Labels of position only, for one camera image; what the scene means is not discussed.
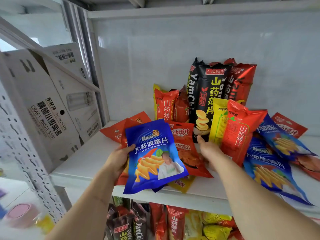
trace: pink container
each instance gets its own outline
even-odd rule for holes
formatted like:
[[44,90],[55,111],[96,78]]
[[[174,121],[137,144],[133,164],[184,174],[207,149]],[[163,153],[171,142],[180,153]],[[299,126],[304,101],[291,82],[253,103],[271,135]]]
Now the pink container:
[[12,228],[28,228],[34,224],[39,211],[33,204],[22,203],[12,207],[4,216],[6,224]]

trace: yellow chip bag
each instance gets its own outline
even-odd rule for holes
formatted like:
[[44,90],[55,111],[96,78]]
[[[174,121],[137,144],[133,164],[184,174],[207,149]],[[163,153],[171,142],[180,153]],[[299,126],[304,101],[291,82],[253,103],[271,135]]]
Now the yellow chip bag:
[[206,225],[203,227],[203,234],[209,240],[227,240],[231,230],[231,227]]
[[209,135],[209,141],[214,142],[218,146],[226,130],[228,120],[228,100],[222,98],[214,98],[213,100],[213,119]]
[[232,216],[228,215],[220,215],[215,213],[209,213],[204,211],[199,211],[200,219],[202,220],[203,224],[217,224],[222,221],[231,221]]
[[157,101],[156,101],[156,96],[155,96],[155,90],[158,89],[159,91],[163,92],[163,93],[166,93],[167,91],[166,90],[162,90],[160,89],[160,86],[158,84],[153,84],[153,110],[154,110],[154,120],[157,120],[158,117],[157,117]]
[[197,210],[189,210],[184,223],[183,240],[199,240],[202,237],[202,223]]
[[195,178],[196,177],[193,175],[188,175],[186,177],[172,181],[172,182],[168,183],[168,185],[185,194],[188,191],[188,189],[190,188],[190,186],[193,183]]

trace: black chip bag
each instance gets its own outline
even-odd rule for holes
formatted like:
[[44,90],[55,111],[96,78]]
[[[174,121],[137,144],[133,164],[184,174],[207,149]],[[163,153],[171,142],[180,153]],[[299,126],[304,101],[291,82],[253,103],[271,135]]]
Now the black chip bag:
[[135,240],[147,240],[147,213],[137,202],[132,202],[130,213],[134,214],[133,235]]
[[129,213],[106,221],[110,228],[114,240],[133,240],[132,237],[132,220],[134,214]]
[[198,82],[198,70],[196,66],[204,65],[205,63],[202,61],[198,61],[198,57],[195,58],[194,62],[192,63],[189,71],[188,76],[188,83],[186,85],[186,93],[188,95],[188,102],[189,102],[189,123],[195,122],[196,111],[195,111],[195,104],[197,103],[198,98],[198,90],[197,90],[197,82]]
[[[109,219],[112,220],[112,219],[115,219],[118,217],[119,217],[119,213],[118,213],[117,208],[113,204],[109,204],[108,213],[106,216],[107,222]],[[105,232],[106,232],[106,236],[107,236],[108,240],[114,240],[113,236],[112,236],[112,231],[109,228],[108,224],[106,224]]]
[[197,135],[205,141],[209,140],[212,119],[214,116],[214,98],[221,98],[226,77],[231,66],[220,62],[198,65],[198,98],[195,104],[193,141],[197,143]]

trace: blue chip bag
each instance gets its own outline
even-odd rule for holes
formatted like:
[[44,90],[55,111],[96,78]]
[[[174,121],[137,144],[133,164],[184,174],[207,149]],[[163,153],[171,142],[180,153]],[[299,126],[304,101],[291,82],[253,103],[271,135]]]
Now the blue chip bag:
[[281,129],[269,116],[257,128],[257,132],[282,158],[294,161],[298,155],[318,156],[311,152],[301,141]]
[[189,175],[178,156],[170,126],[164,119],[125,129],[129,153],[129,178],[124,194],[135,194]]
[[313,206],[294,181],[289,162],[280,158],[264,140],[252,138],[243,165],[246,173],[264,188]]

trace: forearm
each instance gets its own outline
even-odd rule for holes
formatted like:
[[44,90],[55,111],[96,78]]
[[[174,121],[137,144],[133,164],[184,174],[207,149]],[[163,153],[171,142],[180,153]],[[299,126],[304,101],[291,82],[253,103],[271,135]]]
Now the forearm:
[[244,239],[319,238],[315,222],[257,184],[233,161],[224,156],[212,160]]
[[111,167],[104,166],[46,240],[103,239],[114,181]]

